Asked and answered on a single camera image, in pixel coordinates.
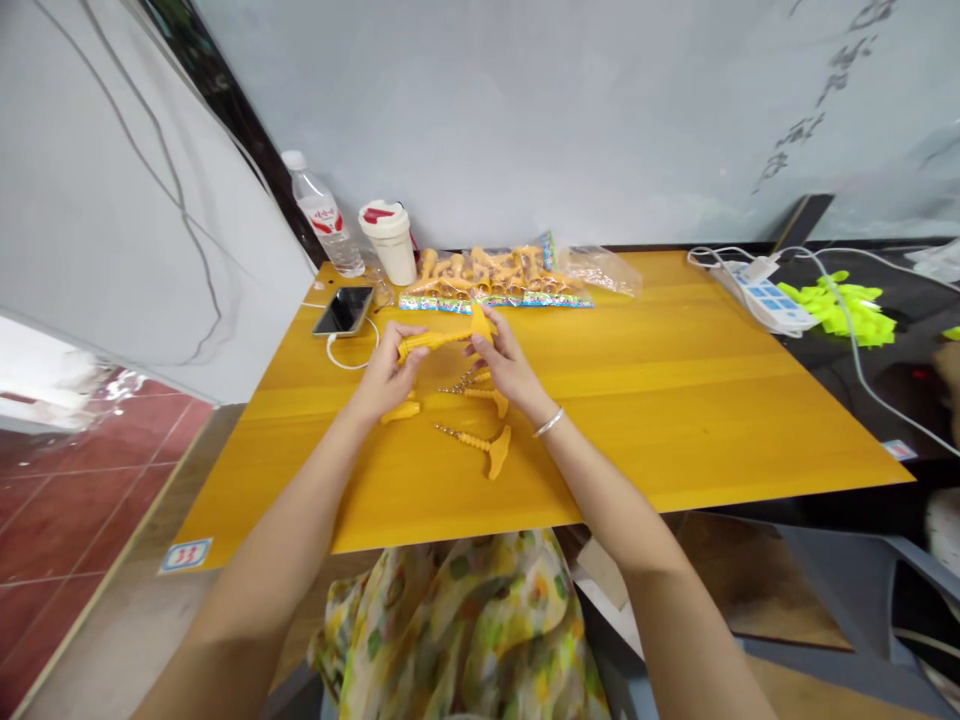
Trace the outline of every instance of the metal screw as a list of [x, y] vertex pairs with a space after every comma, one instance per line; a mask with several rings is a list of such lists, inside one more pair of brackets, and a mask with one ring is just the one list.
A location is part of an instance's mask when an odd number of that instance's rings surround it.
[[459, 438], [459, 437], [460, 437], [460, 431], [459, 431], [459, 430], [451, 430], [451, 429], [448, 428], [448, 427], [444, 427], [444, 426], [441, 425], [440, 423], [434, 423], [433, 426], [434, 426], [437, 430], [439, 430], [440, 432], [445, 432], [447, 435], [453, 435], [455, 438]]

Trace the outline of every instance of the smartphone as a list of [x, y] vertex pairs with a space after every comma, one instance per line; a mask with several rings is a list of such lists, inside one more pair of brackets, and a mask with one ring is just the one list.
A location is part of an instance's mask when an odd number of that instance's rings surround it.
[[313, 329], [317, 336], [333, 335], [350, 337], [360, 331], [363, 318], [370, 309], [373, 300], [373, 288], [340, 288], [327, 305], [320, 321]]

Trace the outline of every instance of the yellow table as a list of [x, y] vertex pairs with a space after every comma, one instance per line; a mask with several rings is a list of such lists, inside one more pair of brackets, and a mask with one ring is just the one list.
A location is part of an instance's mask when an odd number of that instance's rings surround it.
[[[912, 480], [883, 447], [703, 270], [682, 252], [622, 256], [644, 279], [639, 301], [596, 290], [597, 308], [507, 309], [504, 315], [547, 390], [661, 512]], [[339, 278], [329, 263], [326, 304]], [[203, 565], [224, 565], [296, 473], [361, 373], [333, 366], [301, 307], [177, 536], [212, 538]], [[386, 308], [374, 317], [450, 331], [469, 317]], [[347, 365], [373, 348], [369, 324], [334, 345]], [[468, 537], [581, 520], [525, 418], [503, 472], [433, 423], [494, 436], [493, 403], [440, 394], [466, 370], [461, 344], [433, 353], [417, 392], [420, 415], [379, 426], [348, 486], [334, 552]]]

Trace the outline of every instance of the green plastic items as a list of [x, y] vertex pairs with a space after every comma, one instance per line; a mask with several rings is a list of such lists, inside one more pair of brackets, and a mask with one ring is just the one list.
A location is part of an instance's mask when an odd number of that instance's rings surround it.
[[[840, 295], [850, 311], [853, 320], [853, 331], [860, 347], [880, 347], [892, 343], [896, 338], [893, 330], [897, 321], [888, 318], [880, 312], [880, 306], [874, 300], [883, 294], [880, 288], [868, 288], [863, 285], [846, 284], [844, 280], [850, 277], [846, 270], [840, 270], [830, 276]], [[837, 296], [830, 289], [830, 283], [825, 277], [817, 280], [814, 287], [805, 287], [797, 290], [786, 283], [777, 285], [791, 300], [801, 305], [804, 310], [820, 321], [823, 329], [832, 335], [850, 337], [850, 329], [843, 309], [837, 304]], [[960, 328], [954, 328], [960, 337]]]

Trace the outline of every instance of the silver bracelet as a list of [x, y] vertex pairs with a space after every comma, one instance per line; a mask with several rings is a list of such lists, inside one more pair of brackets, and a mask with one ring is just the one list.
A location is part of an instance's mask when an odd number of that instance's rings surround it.
[[543, 435], [545, 432], [547, 432], [550, 428], [552, 428], [554, 425], [556, 425], [558, 422], [560, 422], [560, 418], [563, 417], [564, 412], [565, 412], [565, 411], [564, 411], [564, 409], [563, 409], [563, 406], [561, 405], [561, 406], [560, 406], [560, 409], [557, 410], [557, 414], [554, 415], [554, 416], [553, 416], [552, 418], [550, 418], [549, 420], [547, 420], [546, 424], [544, 424], [544, 426], [543, 426], [542, 428], [540, 428], [539, 430], [537, 430], [537, 431], [533, 434], [533, 436], [534, 436], [534, 437], [540, 437], [540, 436]]

